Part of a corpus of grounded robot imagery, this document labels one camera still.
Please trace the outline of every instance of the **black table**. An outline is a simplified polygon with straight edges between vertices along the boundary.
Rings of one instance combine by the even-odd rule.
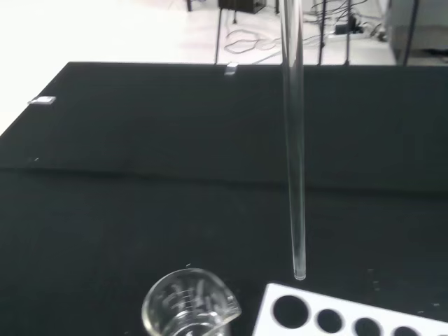
[[[234,335],[269,282],[448,321],[447,74],[306,68],[298,282],[279,67],[68,64],[0,138],[1,334],[145,335],[187,264],[235,292]]]

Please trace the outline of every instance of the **metal stand leg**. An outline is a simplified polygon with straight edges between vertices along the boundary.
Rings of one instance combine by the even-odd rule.
[[[348,7],[348,12],[347,12],[347,43],[346,43],[346,58],[345,58],[344,65],[350,65],[351,0],[348,0],[348,5],[349,5],[349,7]]]
[[[415,26],[417,23],[417,14],[419,13],[420,0],[414,0],[414,5],[412,7],[412,17],[409,25],[409,33],[407,35],[406,49],[403,56],[403,65],[406,67],[409,61],[409,56],[411,53],[412,39],[414,38]]]
[[[322,52],[323,52],[323,36],[325,34],[325,16],[327,13],[327,0],[323,0],[322,8],[322,22],[321,22],[321,42],[319,43],[319,61],[318,65],[322,65]]]
[[[237,23],[237,0],[233,1],[233,9],[234,9],[233,24],[235,25]]]
[[[216,37],[216,53],[215,53],[215,64],[218,63],[219,54],[219,38],[221,35],[221,17],[223,16],[223,9],[219,8],[219,19],[218,19],[218,36]]]

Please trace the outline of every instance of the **white floor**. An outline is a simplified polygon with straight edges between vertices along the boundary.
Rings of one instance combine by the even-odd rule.
[[[216,0],[193,2],[187,13],[185,0],[1,0],[0,1],[0,134],[25,109],[69,61],[213,63],[218,28]],[[304,9],[312,0],[304,1]],[[376,0],[360,7],[365,15],[379,16]],[[281,51],[277,43],[233,55],[224,46],[253,39],[246,29],[263,39],[280,37],[280,19],[273,8],[256,15],[223,11],[219,62],[253,63]],[[319,34],[315,24],[305,24],[304,37]],[[319,40],[306,41],[304,62],[317,62]],[[236,50],[252,44],[238,43]],[[352,64],[395,64],[387,43],[372,38],[353,40]],[[343,39],[327,40],[324,64],[342,64]],[[263,63],[280,63],[278,55]]]

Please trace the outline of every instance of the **white clip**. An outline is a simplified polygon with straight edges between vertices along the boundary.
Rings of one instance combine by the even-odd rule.
[[[30,101],[28,101],[29,105],[51,105],[55,102],[56,97],[50,97],[50,96],[42,96],[42,97],[36,97]]]
[[[237,67],[238,67],[238,63],[232,62],[232,63],[227,64],[227,66],[225,67],[224,74],[226,76],[235,75],[237,72]]]

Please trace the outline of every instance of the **glass tube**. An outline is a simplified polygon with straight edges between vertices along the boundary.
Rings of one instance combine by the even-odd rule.
[[[280,0],[283,53],[283,105],[294,276],[306,276],[303,44],[301,0]]]

